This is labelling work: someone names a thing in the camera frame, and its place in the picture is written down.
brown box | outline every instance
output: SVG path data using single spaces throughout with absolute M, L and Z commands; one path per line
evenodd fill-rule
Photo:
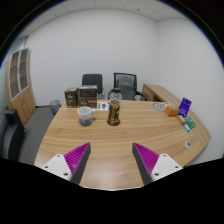
M 96 97 L 97 96 L 97 86 L 82 85 L 79 87 L 79 96 L 83 97 Z
M 165 110 L 165 114 L 168 116 L 168 117 L 174 117 L 176 115 L 178 115 L 180 109 L 177 108 L 177 107 L 174 107 L 174 106 L 167 106 L 166 107 L 166 110 Z
M 97 108 L 97 97 L 79 97 L 79 107 L 87 106 L 91 108 Z
M 65 90 L 67 107 L 78 107 L 78 87 L 70 87 Z

cup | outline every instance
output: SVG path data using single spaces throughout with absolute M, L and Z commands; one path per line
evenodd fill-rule
M 78 117 L 79 117 L 79 123 L 82 126 L 89 126 L 93 122 L 93 117 L 96 116 L 96 109 L 90 108 L 90 107 L 80 107 L 77 110 Z

chair backrest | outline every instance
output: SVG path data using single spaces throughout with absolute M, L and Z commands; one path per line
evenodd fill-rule
M 133 74 L 128 74 L 128 73 L 114 73 L 114 87 L 117 86 L 117 82 L 120 78 L 129 78 L 133 80 L 134 83 L 134 88 L 137 90 L 137 76 Z
M 114 73 L 114 87 L 120 88 L 123 100 L 134 100 L 137 88 L 136 75 Z
M 82 76 L 82 85 L 96 85 L 98 94 L 102 93 L 103 76 L 102 74 L 84 74 Z

paper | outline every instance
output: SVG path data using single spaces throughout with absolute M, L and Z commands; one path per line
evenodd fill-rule
M 109 102 L 97 102 L 97 110 L 109 110 Z

teal box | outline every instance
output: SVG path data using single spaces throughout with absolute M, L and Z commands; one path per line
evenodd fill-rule
M 185 117 L 184 118 L 187 122 L 187 125 L 190 127 L 190 128 L 193 128 L 196 126 L 195 122 L 192 120 L 191 117 Z

